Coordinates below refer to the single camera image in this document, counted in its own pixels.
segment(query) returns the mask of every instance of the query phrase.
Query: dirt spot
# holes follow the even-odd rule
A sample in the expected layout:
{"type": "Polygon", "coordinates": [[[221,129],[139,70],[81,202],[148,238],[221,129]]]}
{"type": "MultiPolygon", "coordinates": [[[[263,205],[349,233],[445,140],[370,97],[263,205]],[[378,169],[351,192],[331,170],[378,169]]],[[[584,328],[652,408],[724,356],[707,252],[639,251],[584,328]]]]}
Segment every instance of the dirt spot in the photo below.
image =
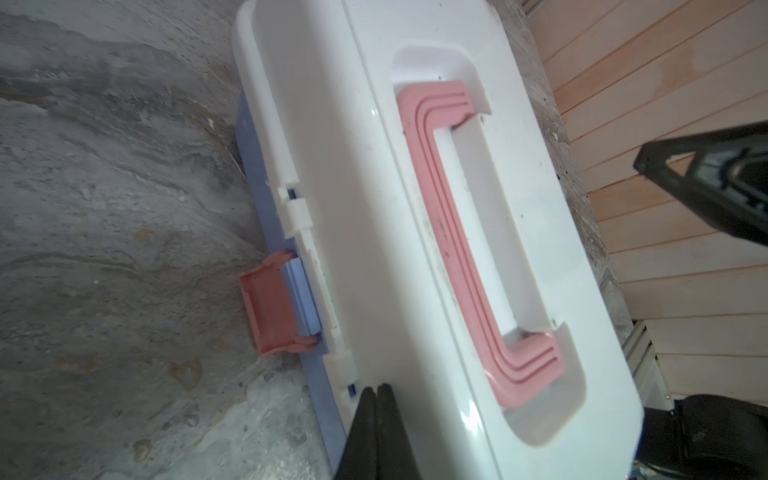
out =
{"type": "Polygon", "coordinates": [[[86,356],[80,359],[66,356],[56,359],[56,366],[62,370],[75,373],[91,373],[96,370],[96,355],[86,356]]]}
{"type": "Polygon", "coordinates": [[[152,442],[142,439],[134,442],[134,462],[142,462],[152,451],[152,442]]]}
{"type": "Polygon", "coordinates": [[[134,233],[134,238],[140,242],[147,240],[149,237],[155,236],[157,236],[157,234],[154,232],[154,230],[149,228],[142,228],[138,232],[134,233]]]}
{"type": "Polygon", "coordinates": [[[168,366],[168,372],[185,390],[192,390],[203,378],[203,363],[199,358],[189,362],[171,362],[168,366]]]}

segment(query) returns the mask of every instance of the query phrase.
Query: white plastic box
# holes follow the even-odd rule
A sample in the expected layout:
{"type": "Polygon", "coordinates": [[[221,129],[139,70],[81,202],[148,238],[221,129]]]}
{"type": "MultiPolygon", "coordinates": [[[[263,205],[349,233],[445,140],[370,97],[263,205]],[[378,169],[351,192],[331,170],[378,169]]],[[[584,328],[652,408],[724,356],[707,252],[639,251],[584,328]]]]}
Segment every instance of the white plastic box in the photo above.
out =
{"type": "Polygon", "coordinates": [[[641,404],[495,11],[250,0],[233,49],[345,427],[348,387],[387,382],[424,478],[624,478],[641,404]],[[550,332],[564,362],[516,408],[478,357],[404,135],[398,93],[434,81],[475,108],[435,142],[504,341],[550,332]]]}

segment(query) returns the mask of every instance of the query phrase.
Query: pink latch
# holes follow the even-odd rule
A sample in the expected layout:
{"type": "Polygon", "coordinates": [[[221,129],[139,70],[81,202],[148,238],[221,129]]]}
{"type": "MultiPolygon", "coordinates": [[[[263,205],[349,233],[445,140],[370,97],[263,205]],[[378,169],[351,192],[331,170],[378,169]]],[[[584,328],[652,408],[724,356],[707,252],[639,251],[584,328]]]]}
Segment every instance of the pink latch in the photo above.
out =
{"type": "Polygon", "coordinates": [[[317,335],[301,336],[280,267],[296,258],[288,250],[268,256],[255,270],[240,274],[240,291],[253,339],[261,355],[287,350],[309,352],[317,335]]]}

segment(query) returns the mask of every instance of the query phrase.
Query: stained concrete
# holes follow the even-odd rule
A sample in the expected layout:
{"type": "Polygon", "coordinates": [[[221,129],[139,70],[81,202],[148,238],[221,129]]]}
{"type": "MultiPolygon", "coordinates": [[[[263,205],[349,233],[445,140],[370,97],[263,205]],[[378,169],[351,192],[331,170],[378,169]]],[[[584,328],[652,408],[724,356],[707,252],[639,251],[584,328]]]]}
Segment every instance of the stained concrete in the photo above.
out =
{"type": "MultiPolygon", "coordinates": [[[[0,4],[0,478],[329,477],[296,358],[257,357],[237,290],[263,258],[239,3],[0,4]]],[[[621,335],[530,32],[496,3],[621,335]]]]}

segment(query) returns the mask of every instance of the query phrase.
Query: wooden plank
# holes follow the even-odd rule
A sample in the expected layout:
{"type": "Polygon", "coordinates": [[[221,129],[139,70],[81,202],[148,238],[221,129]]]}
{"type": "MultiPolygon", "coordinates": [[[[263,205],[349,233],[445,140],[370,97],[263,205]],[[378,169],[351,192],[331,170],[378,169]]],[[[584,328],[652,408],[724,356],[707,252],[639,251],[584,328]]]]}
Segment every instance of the wooden plank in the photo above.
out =
{"type": "Polygon", "coordinates": [[[657,353],[768,356],[768,314],[646,320],[657,353]]]}
{"type": "Polygon", "coordinates": [[[686,1],[624,0],[544,62],[552,90],[567,84],[686,1]]]}
{"type": "Polygon", "coordinates": [[[590,28],[621,0],[546,0],[528,17],[542,61],[590,28]]]}
{"type": "Polygon", "coordinates": [[[768,42],[768,0],[756,0],[563,114],[575,141],[768,42]]]}
{"type": "Polygon", "coordinates": [[[611,264],[619,282],[634,282],[768,265],[768,247],[717,232],[614,253],[611,264]]]}
{"type": "Polygon", "coordinates": [[[659,355],[659,363],[671,393],[768,402],[766,357],[659,355]]]}
{"type": "Polygon", "coordinates": [[[768,313],[768,266],[620,284],[633,319],[768,313]]]}
{"type": "MultiPolygon", "coordinates": [[[[680,175],[685,175],[694,156],[670,162],[670,168],[680,175]]],[[[622,180],[589,194],[598,221],[630,214],[634,211],[664,204],[673,197],[654,182],[641,175],[622,180]]]]}
{"type": "MultiPolygon", "coordinates": [[[[764,91],[756,97],[748,98],[685,127],[671,131],[662,136],[662,138],[699,134],[705,131],[736,127],[737,125],[751,124],[766,119],[768,119],[768,91],[764,91]]],[[[581,177],[584,189],[587,192],[592,192],[637,174],[635,169],[632,168],[632,163],[638,151],[640,151],[639,147],[633,148],[628,152],[624,152],[608,161],[580,172],[579,176],[581,177]]]]}
{"type": "Polygon", "coordinates": [[[763,45],[571,142],[579,171],[753,97],[767,85],[763,45]]]}
{"type": "Polygon", "coordinates": [[[648,247],[714,232],[677,201],[598,222],[609,253],[648,247]]]}
{"type": "Polygon", "coordinates": [[[749,0],[691,0],[554,92],[561,112],[671,50],[749,0]]]}

